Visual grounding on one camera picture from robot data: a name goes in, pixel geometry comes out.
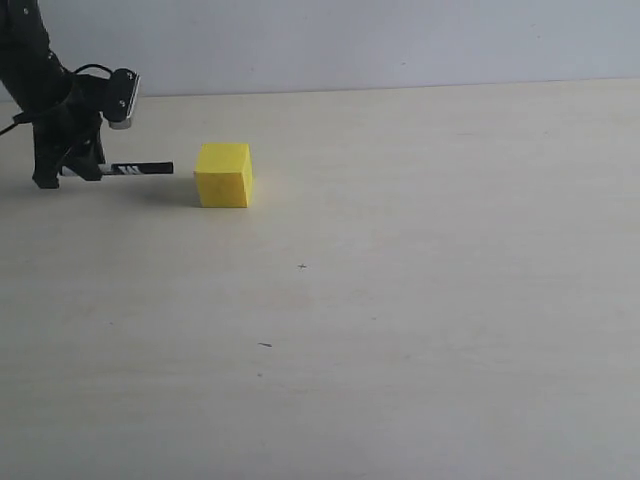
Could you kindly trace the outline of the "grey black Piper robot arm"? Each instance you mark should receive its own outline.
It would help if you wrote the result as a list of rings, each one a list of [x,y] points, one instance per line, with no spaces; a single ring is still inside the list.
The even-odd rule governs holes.
[[[1,83],[21,110],[17,123],[32,126],[39,188],[57,189],[63,167],[86,181],[102,179],[99,103],[106,81],[63,66],[36,1],[1,3]]]

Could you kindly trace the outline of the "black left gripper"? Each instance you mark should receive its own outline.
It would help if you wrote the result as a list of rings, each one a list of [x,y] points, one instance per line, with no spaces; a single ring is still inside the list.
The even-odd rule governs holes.
[[[106,89],[106,78],[73,75],[67,96],[36,114],[32,180],[39,189],[58,189],[59,173],[85,181],[102,179],[106,160],[100,131]]]

